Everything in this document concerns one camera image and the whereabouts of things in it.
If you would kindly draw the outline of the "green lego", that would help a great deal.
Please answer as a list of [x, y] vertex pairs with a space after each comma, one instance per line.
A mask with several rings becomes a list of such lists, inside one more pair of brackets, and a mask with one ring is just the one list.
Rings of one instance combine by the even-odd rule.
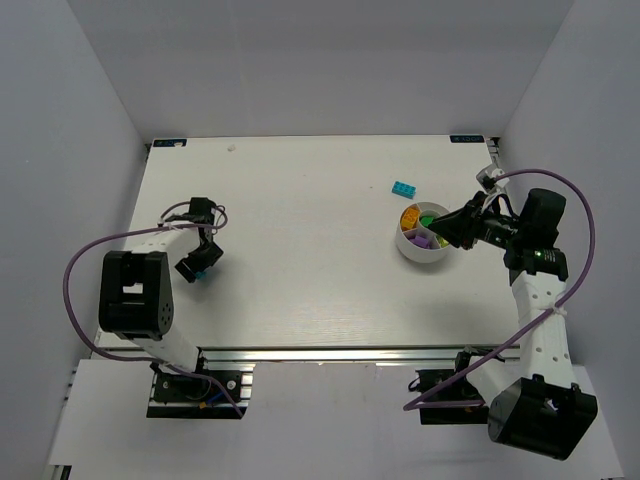
[[417, 225], [421, 228], [430, 229], [434, 221], [438, 219], [437, 215], [421, 215]]

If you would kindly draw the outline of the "purple lego brick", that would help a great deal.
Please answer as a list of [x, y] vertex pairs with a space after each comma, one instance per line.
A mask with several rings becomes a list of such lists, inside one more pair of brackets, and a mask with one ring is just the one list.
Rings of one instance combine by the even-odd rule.
[[409, 241], [418, 248], [427, 250], [437, 249], [437, 246], [434, 245], [432, 238], [416, 235], [410, 238]]

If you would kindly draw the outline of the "orange long lego brick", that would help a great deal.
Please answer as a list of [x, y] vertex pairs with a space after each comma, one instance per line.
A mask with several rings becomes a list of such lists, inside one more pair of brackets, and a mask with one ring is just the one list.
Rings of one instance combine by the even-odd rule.
[[402, 231], [413, 230], [419, 222], [420, 210], [417, 208], [407, 208], [400, 219], [400, 227]]

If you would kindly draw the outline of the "lime lego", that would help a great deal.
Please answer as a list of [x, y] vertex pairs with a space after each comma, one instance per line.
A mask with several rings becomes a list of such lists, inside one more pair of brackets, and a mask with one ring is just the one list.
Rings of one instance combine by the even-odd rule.
[[436, 240], [441, 248], [446, 248], [449, 245], [449, 242], [440, 236], [437, 236]]

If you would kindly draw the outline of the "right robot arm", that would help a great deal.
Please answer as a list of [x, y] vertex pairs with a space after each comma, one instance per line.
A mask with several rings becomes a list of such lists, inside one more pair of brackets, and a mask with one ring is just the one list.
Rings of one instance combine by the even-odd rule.
[[478, 392], [493, 442], [555, 460], [569, 458], [598, 413], [595, 396], [577, 383], [558, 304], [569, 277], [555, 245], [565, 206], [564, 196], [532, 189], [520, 213], [502, 214], [497, 197], [477, 192], [430, 225], [453, 247], [469, 250], [483, 241], [503, 250], [518, 314], [517, 365], [467, 347], [456, 357], [451, 382]]

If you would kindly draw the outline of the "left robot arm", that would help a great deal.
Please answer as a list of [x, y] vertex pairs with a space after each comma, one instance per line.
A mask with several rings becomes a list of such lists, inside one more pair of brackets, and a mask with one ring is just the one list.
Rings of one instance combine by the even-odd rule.
[[201, 350], [174, 320], [172, 277], [193, 284], [217, 263], [223, 250], [215, 235], [228, 216], [224, 206], [207, 197], [193, 197], [183, 205], [184, 212], [162, 214], [139, 245], [104, 256], [99, 325], [160, 365], [195, 373]]

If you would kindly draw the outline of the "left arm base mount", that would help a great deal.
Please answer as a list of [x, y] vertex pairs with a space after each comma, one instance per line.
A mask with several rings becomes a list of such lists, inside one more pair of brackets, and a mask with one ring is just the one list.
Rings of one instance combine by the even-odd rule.
[[252, 364], [201, 358], [197, 375], [151, 365], [153, 380], [146, 417], [175, 420], [240, 420], [253, 383]]

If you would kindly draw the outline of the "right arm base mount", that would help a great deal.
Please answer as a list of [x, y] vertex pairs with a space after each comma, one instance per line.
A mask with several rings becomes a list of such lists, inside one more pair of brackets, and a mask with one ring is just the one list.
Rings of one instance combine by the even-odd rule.
[[499, 395], [506, 388], [508, 367], [499, 355], [482, 364], [488, 349], [467, 346], [451, 370], [420, 370], [408, 390], [418, 397], [404, 407], [415, 410], [423, 425], [486, 424], [499, 430], [504, 411]]

